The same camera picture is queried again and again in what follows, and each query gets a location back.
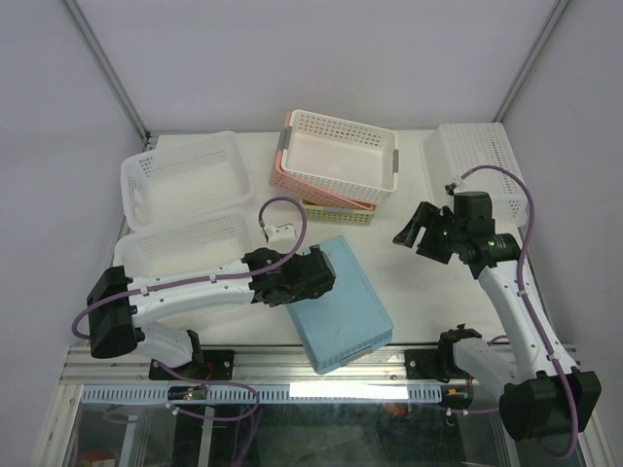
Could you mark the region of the blue perforated basket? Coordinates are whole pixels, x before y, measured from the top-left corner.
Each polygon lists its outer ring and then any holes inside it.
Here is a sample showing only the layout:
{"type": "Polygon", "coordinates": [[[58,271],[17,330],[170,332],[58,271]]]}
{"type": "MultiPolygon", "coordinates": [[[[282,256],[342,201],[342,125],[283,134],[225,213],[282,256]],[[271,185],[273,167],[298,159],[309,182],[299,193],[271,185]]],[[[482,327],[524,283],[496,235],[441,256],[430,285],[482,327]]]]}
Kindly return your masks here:
{"type": "Polygon", "coordinates": [[[347,240],[319,247],[336,273],[332,290],[286,309],[313,370],[325,375],[390,343],[394,326],[347,240]]]}

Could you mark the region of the cream white perforated basket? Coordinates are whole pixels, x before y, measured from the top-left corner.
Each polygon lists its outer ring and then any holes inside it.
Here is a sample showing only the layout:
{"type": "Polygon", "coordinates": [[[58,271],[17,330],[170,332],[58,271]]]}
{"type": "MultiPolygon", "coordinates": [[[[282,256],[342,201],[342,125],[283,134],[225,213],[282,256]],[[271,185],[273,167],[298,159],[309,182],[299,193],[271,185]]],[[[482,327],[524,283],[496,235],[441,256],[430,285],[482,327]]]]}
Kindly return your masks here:
{"type": "Polygon", "coordinates": [[[280,167],[331,194],[378,205],[398,188],[398,136],[297,109],[286,127],[280,167]]]}

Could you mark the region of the pink perforated basket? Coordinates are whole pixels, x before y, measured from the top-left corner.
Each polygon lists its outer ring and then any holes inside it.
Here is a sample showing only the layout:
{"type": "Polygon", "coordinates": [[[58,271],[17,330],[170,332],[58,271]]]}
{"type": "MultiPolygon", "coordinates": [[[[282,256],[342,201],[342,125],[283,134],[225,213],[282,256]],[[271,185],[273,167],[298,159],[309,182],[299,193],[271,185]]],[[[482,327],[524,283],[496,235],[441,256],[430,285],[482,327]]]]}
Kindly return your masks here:
{"type": "Polygon", "coordinates": [[[291,119],[292,113],[289,112],[286,114],[284,127],[279,134],[275,151],[275,161],[273,162],[269,185],[276,189],[287,192],[288,194],[296,195],[298,198],[302,198],[316,205],[345,209],[357,209],[366,212],[373,211],[376,208],[374,204],[363,203],[339,195],[335,195],[325,189],[316,187],[310,182],[300,180],[292,175],[288,175],[281,168],[283,151],[285,149],[286,143],[289,141],[291,134],[291,119]]]}

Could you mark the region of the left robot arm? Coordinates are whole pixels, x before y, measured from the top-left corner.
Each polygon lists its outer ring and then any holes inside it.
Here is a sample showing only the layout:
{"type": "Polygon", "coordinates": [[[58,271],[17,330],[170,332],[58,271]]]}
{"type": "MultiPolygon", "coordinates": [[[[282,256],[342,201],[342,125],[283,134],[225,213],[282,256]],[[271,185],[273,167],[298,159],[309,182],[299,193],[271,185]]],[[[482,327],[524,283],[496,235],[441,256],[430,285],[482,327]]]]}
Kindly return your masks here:
{"type": "Polygon", "coordinates": [[[198,276],[129,277],[124,267],[111,267],[88,294],[85,339],[94,359],[136,353],[182,377],[195,377],[204,363],[198,334],[170,328],[164,319],[220,305],[275,307],[315,300],[335,281],[330,260],[317,245],[306,254],[259,248],[198,276]]]}

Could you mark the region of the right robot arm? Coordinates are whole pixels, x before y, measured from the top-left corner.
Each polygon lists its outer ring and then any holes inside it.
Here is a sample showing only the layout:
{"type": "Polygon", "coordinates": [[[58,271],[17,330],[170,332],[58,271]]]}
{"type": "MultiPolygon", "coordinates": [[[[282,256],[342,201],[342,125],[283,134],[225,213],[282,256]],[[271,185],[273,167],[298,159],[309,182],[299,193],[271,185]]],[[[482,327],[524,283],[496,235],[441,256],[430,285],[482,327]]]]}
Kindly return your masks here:
{"type": "Polygon", "coordinates": [[[583,432],[602,392],[592,371],[583,372],[547,322],[537,297],[518,272],[521,248],[511,233],[497,233],[493,204],[484,192],[454,198],[452,207],[419,204],[394,244],[441,264],[453,256],[494,305],[514,356],[500,357],[465,325],[442,333],[430,357],[418,363],[434,379],[473,376],[498,402],[504,428],[515,441],[583,432]]]}

